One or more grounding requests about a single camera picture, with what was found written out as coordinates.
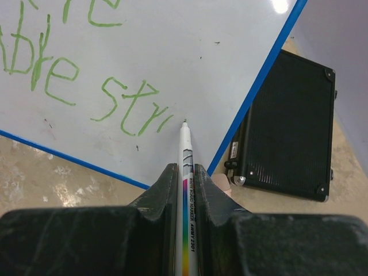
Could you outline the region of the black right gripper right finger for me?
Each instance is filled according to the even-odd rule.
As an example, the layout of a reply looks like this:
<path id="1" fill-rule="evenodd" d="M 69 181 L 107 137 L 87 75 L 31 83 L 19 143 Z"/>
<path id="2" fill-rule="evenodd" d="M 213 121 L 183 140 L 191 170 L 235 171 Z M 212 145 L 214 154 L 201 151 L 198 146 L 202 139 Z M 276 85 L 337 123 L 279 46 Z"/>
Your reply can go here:
<path id="1" fill-rule="evenodd" d="M 194 169 L 201 275 L 366 275 L 367 225 L 330 214 L 251 213 Z"/>

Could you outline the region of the white whiteboard marker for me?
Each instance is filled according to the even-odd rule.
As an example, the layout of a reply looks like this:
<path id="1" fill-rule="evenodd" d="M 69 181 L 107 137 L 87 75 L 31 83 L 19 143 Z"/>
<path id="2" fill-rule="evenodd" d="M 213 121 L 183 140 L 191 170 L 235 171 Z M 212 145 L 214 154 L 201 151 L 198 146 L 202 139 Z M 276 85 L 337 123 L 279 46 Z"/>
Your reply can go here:
<path id="1" fill-rule="evenodd" d="M 199 275 L 193 148 L 188 123 L 180 129 L 175 275 Z"/>

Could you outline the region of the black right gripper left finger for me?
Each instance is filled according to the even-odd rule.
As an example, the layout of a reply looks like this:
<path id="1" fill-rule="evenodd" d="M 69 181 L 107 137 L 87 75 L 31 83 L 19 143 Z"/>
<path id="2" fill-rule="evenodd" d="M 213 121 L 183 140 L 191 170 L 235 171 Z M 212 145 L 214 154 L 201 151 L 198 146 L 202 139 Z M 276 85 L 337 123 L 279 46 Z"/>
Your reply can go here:
<path id="1" fill-rule="evenodd" d="M 1 217 L 2 275 L 173 275 L 178 169 L 126 206 L 18 209 Z"/>

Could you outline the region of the blue framed whiteboard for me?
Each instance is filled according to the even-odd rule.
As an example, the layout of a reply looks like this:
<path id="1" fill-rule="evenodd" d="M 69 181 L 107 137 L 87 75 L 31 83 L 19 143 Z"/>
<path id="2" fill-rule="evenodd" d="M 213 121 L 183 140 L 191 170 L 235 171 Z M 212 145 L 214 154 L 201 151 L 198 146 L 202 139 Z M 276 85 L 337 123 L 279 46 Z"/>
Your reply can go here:
<path id="1" fill-rule="evenodd" d="M 2 1 L 1 135 L 148 188 L 214 172 L 305 1 Z"/>

